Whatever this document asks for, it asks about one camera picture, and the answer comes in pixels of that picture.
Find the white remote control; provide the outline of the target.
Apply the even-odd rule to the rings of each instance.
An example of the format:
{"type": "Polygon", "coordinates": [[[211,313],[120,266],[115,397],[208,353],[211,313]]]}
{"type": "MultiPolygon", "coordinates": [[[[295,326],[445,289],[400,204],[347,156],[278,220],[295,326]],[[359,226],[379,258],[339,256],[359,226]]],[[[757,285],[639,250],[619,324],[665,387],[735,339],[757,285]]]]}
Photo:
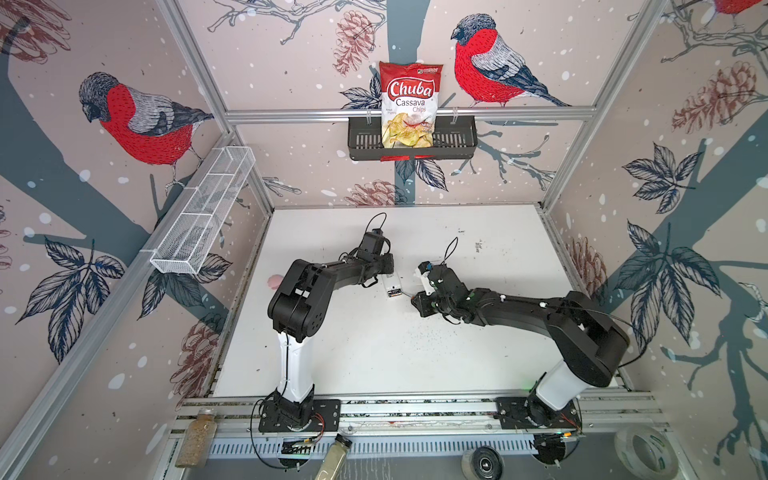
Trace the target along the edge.
{"type": "Polygon", "coordinates": [[[403,294],[400,277],[397,273],[386,274],[382,278],[386,294],[389,298],[403,294]]]}

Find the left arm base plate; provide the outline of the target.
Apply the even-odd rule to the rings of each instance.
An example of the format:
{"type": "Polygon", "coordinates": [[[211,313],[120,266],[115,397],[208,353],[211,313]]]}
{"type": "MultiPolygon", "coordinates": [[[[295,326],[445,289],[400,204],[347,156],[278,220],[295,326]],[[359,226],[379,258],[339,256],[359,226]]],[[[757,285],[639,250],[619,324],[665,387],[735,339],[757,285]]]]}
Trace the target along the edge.
{"type": "Polygon", "coordinates": [[[315,400],[308,420],[304,424],[280,414],[276,401],[271,397],[264,399],[256,408],[254,420],[258,421],[258,431],[267,433],[319,434],[322,431],[335,432],[339,428],[341,402],[337,399],[315,400]]]}

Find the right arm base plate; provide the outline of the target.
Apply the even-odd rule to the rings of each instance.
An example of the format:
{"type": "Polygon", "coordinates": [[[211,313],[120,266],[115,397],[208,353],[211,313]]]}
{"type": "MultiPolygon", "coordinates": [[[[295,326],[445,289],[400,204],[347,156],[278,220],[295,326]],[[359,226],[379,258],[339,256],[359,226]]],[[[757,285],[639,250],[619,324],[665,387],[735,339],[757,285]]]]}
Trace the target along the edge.
{"type": "Polygon", "coordinates": [[[553,410],[535,395],[530,397],[498,397],[495,418],[503,429],[575,429],[582,419],[573,400],[561,410],[553,410]]]}

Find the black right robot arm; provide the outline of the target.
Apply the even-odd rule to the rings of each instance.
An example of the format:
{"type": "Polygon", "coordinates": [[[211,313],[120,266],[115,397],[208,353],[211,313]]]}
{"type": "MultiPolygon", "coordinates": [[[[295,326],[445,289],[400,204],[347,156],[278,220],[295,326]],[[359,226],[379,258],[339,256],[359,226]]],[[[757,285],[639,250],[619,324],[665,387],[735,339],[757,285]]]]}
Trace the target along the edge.
{"type": "Polygon", "coordinates": [[[551,427],[567,418],[573,400],[590,387],[607,387],[630,346],[628,335],[585,294],[548,299],[469,289],[446,264],[417,267],[423,290],[411,304],[423,318],[441,315],[451,324],[509,327],[550,338],[561,359],[540,377],[522,403],[523,421],[551,427]]]}

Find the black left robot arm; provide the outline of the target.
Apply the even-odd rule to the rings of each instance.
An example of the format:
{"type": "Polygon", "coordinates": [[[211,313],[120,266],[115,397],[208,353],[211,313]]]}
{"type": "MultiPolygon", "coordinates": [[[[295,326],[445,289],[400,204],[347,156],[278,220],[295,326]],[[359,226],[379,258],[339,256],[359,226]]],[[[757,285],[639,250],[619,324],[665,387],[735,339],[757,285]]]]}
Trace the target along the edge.
{"type": "Polygon", "coordinates": [[[262,432],[298,431],[312,422],[315,384],[311,338],[322,326],[333,293],[347,286],[370,288],[394,273],[391,243],[383,230],[364,233],[360,244],[335,262],[295,260],[275,291],[267,316],[280,341],[280,380],[263,404],[262,432]]]}

